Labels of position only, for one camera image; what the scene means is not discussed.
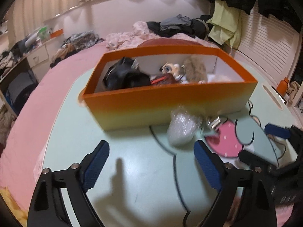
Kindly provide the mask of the lime green garment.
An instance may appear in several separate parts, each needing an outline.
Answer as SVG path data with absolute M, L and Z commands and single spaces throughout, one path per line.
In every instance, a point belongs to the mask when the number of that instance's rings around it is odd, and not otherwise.
M 216 0 L 213 17 L 208 20 L 213 27 L 209 37 L 219 45 L 227 44 L 238 49 L 241 41 L 241 10 L 229 7 L 226 1 Z

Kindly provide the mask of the pink floral quilt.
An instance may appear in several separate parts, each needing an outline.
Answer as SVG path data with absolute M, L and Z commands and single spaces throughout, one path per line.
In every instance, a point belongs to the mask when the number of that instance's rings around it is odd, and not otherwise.
M 168 39 L 168 37 L 163 37 L 156 34 L 151 28 L 155 30 L 158 29 L 160 23 L 158 22 L 143 22 L 138 21 L 133 24 L 133 30 L 131 32 L 117 32 L 111 33 L 105 38 L 105 45 L 109 51 L 121 50 L 126 48 L 136 48 L 143 42 L 153 39 Z M 184 33 L 175 33 L 172 35 L 173 40 L 186 40 L 189 42 L 198 43 L 206 47 L 219 48 L 214 43 L 208 42 L 207 40 L 202 40 L 197 36 L 189 36 Z

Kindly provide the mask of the small doll figurine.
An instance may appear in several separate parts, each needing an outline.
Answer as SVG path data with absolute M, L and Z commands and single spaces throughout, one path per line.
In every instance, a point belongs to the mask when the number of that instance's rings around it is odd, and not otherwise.
M 185 66 L 181 64 L 165 63 L 160 67 L 162 74 L 171 74 L 176 81 L 180 81 L 185 76 Z

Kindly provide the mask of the orange water bottle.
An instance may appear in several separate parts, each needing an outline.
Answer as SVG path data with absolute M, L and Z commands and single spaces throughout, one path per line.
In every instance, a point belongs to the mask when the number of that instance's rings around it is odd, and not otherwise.
M 282 79 L 278 84 L 276 90 L 281 96 L 285 96 L 287 89 L 288 89 L 289 80 L 287 77 Z

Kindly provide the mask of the white drawer cabinet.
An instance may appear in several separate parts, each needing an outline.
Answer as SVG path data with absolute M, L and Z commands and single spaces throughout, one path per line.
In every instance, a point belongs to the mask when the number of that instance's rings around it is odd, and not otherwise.
M 42 63 L 49 63 L 47 47 L 45 45 L 41 45 L 35 48 L 27 54 L 26 59 L 30 68 L 34 68 Z

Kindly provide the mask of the clear bubble wrap bag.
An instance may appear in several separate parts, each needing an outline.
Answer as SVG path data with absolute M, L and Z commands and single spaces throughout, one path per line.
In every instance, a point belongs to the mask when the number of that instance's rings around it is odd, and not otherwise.
M 172 110 L 170 117 L 166 133 L 170 145 L 174 147 L 188 144 L 200 129 L 203 121 L 201 117 L 191 114 L 183 106 Z

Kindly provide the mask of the black lace fabric pouch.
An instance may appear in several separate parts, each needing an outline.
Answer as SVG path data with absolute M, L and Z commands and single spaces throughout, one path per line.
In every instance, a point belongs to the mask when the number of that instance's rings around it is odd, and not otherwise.
M 108 69 L 103 84 L 109 91 L 152 85 L 150 76 L 141 72 L 138 61 L 128 57 L 121 58 Z

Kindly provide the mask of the dark clothes pile on bed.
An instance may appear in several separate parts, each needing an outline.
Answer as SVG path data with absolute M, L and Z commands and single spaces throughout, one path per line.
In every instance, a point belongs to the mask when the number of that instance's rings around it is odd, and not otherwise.
M 213 27 L 208 23 L 211 18 L 211 15 L 201 15 L 198 18 L 191 19 L 178 14 L 161 22 L 147 22 L 147 27 L 161 37 L 173 37 L 178 33 L 183 33 L 192 38 L 198 37 L 205 40 Z

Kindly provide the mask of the orange gradient cardboard box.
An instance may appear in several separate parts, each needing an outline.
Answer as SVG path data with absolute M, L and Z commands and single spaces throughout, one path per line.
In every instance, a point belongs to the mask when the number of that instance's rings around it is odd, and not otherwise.
M 228 82 L 170 84 L 107 91 L 103 78 L 110 66 L 123 57 L 133 58 L 142 72 L 156 75 L 165 63 L 182 64 L 197 55 L 211 73 L 225 74 Z M 138 128 L 170 122 L 172 110 L 184 107 L 203 117 L 242 110 L 257 80 L 219 48 L 202 45 L 158 45 L 105 53 L 83 92 L 83 99 L 105 131 Z

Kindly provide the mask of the brown furry pompom keychain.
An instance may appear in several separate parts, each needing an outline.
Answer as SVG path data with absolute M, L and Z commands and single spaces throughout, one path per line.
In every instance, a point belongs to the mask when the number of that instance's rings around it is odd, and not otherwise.
M 183 62 L 186 80 L 189 83 L 203 84 L 208 82 L 205 64 L 200 56 L 192 55 Z

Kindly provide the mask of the dark red cushion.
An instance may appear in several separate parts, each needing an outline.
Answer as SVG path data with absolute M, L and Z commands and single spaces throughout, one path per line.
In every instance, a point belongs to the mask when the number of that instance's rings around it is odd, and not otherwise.
M 163 46 L 163 45 L 195 45 L 201 46 L 200 43 L 195 41 L 177 39 L 177 38 L 154 38 L 142 42 L 137 47 L 148 47 L 148 46 Z

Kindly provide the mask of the patterned clothes heap by drawers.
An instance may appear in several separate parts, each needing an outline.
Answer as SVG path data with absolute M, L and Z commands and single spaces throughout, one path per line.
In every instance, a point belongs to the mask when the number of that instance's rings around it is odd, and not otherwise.
M 99 37 L 94 31 L 72 34 L 64 40 L 61 47 L 52 57 L 50 68 L 54 68 L 60 61 L 103 41 L 104 39 Z

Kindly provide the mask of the brown card deck box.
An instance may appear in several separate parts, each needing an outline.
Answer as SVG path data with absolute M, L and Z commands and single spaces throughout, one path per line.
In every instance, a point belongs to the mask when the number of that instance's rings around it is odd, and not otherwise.
M 176 83 L 177 83 L 176 79 L 170 73 L 166 73 L 163 75 L 157 75 L 156 77 L 154 77 L 151 80 L 151 84 L 154 86 L 169 85 L 169 84 L 176 84 Z

